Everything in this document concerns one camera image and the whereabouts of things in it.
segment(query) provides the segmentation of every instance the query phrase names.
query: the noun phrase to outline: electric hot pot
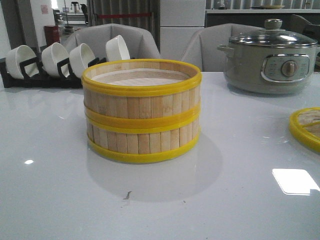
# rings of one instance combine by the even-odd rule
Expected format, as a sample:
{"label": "electric hot pot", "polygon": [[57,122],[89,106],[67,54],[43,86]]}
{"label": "electric hot pot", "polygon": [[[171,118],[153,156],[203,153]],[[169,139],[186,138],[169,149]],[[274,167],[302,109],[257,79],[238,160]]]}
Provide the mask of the electric hot pot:
{"label": "electric hot pot", "polygon": [[282,20],[267,19],[264,28],[229,38],[224,77],[234,87],[264,94],[290,94],[311,81],[318,42],[281,29]]}

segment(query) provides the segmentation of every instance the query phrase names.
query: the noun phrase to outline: white table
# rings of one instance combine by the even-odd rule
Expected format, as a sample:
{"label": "white table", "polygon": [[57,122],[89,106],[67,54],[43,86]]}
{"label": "white table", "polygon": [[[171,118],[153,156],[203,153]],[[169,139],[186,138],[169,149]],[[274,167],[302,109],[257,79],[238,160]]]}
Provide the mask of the white table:
{"label": "white table", "polygon": [[[320,74],[301,93],[270,96],[203,73],[198,144],[144,165],[88,147],[82,89],[0,84],[0,239],[320,238],[320,154],[288,130],[291,113],[319,107]],[[314,183],[295,175],[285,194],[275,169]]]}

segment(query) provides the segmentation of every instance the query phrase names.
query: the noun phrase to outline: white cabinet door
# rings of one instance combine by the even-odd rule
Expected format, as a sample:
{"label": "white cabinet door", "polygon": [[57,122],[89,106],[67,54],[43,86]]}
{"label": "white cabinet door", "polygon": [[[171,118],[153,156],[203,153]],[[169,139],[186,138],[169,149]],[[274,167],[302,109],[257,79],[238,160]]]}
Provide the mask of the white cabinet door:
{"label": "white cabinet door", "polygon": [[206,0],[160,0],[161,27],[205,25]]}
{"label": "white cabinet door", "polygon": [[180,60],[192,35],[203,27],[160,27],[160,54],[163,59]]}

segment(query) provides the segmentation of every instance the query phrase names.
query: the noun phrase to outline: glass lid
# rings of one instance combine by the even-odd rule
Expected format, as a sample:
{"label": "glass lid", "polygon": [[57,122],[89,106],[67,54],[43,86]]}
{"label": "glass lid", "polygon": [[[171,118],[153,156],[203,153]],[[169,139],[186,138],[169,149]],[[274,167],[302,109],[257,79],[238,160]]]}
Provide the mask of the glass lid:
{"label": "glass lid", "polygon": [[233,44],[273,48],[306,48],[318,44],[310,37],[281,29],[281,25],[280,19],[267,19],[264,21],[264,28],[232,36],[229,41]]}

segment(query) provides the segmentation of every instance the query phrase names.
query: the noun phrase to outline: lid knob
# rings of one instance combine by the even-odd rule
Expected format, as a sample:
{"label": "lid knob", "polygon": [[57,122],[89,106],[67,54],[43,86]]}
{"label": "lid knob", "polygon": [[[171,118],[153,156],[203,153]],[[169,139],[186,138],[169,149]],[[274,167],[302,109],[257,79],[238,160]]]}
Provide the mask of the lid knob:
{"label": "lid knob", "polygon": [[271,18],[264,21],[264,28],[267,30],[279,29],[281,28],[282,20]]}

